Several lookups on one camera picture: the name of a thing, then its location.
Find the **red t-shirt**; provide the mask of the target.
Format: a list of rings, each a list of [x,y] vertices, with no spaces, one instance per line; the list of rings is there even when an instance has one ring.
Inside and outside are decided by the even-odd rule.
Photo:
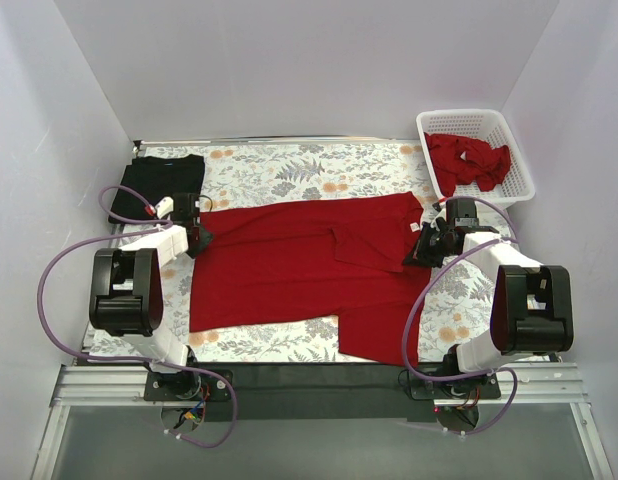
[[[416,363],[418,331],[402,336],[431,271],[403,261],[422,214],[410,192],[203,213],[213,239],[195,260],[189,329],[337,316],[340,353]]]

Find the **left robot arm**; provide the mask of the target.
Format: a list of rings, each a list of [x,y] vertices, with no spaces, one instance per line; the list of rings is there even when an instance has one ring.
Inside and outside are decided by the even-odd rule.
[[[194,398],[202,386],[192,369],[195,354],[162,323],[164,303],[160,270],[179,257],[199,256],[213,235],[200,222],[200,196],[175,193],[150,211],[170,227],[158,228],[120,248],[94,257],[89,319],[91,325],[119,337],[145,358],[156,384],[178,399]]]

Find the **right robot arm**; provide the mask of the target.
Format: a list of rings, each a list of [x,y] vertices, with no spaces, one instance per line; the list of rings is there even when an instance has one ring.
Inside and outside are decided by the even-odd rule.
[[[489,382],[508,363],[532,356],[566,352],[574,341],[570,274],[566,268],[533,260],[518,249],[515,232],[500,233],[482,224],[472,196],[438,200],[437,216],[425,222],[406,256],[406,266],[437,269],[416,298],[402,334],[401,354],[409,374],[423,383],[440,384],[453,397],[464,397]],[[489,328],[454,345],[431,374],[409,358],[415,316],[429,291],[462,261],[473,263],[494,284]]]

